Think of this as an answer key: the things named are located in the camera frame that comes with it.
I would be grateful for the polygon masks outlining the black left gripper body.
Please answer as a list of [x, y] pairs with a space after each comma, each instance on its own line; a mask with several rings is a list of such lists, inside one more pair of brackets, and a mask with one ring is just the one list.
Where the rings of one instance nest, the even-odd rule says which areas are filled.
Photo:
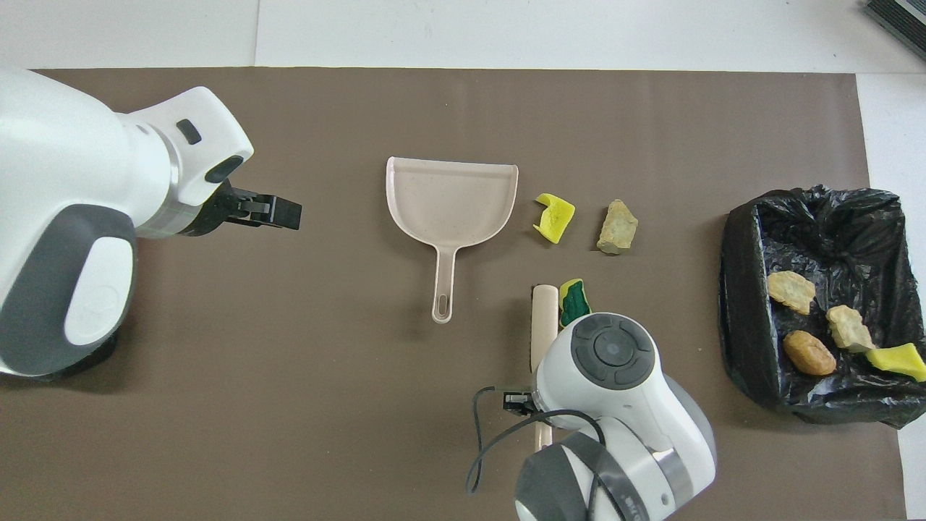
[[194, 220], [179, 231], [178, 235], [206, 235], [215, 231], [229, 217], [238, 211], [238, 197], [229, 181], [223, 181], [212, 196], [205, 201]]

